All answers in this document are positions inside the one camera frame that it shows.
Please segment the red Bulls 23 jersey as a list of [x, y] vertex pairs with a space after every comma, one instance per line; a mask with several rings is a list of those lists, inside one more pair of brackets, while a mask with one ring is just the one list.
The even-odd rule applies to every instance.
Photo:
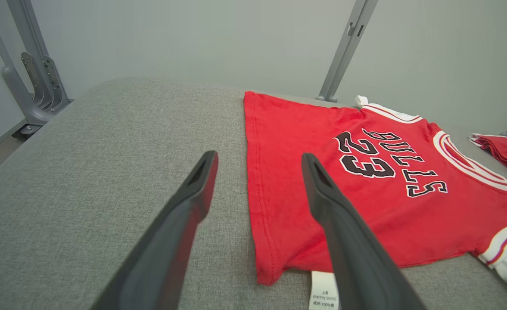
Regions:
[[314, 154], [399, 268], [471, 253], [507, 283], [507, 178], [433, 122], [366, 97], [327, 108], [246, 92], [248, 201], [257, 282], [333, 271], [302, 176]]

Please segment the black caster wheel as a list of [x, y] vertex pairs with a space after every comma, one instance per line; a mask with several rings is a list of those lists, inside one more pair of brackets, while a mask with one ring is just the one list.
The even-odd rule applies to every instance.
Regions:
[[25, 141], [33, 136], [37, 131], [39, 131], [43, 126], [42, 125], [31, 125], [26, 124], [14, 132], [11, 137], [17, 140]]

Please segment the grey metal partition post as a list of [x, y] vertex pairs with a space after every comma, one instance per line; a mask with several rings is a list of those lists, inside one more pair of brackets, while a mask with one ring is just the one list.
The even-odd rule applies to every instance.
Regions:
[[338, 102], [336, 92], [379, 0], [355, 0], [346, 27], [316, 100]]

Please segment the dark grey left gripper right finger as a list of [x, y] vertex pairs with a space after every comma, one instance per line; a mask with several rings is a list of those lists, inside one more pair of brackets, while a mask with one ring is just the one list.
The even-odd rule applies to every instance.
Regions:
[[339, 310], [426, 310], [316, 156], [303, 154], [301, 167], [311, 215], [326, 236]]

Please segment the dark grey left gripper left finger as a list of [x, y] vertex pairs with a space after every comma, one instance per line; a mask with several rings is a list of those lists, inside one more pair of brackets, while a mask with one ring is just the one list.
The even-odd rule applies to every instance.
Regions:
[[177, 310], [198, 225], [214, 193], [218, 153], [204, 153], [147, 228], [92, 310]]

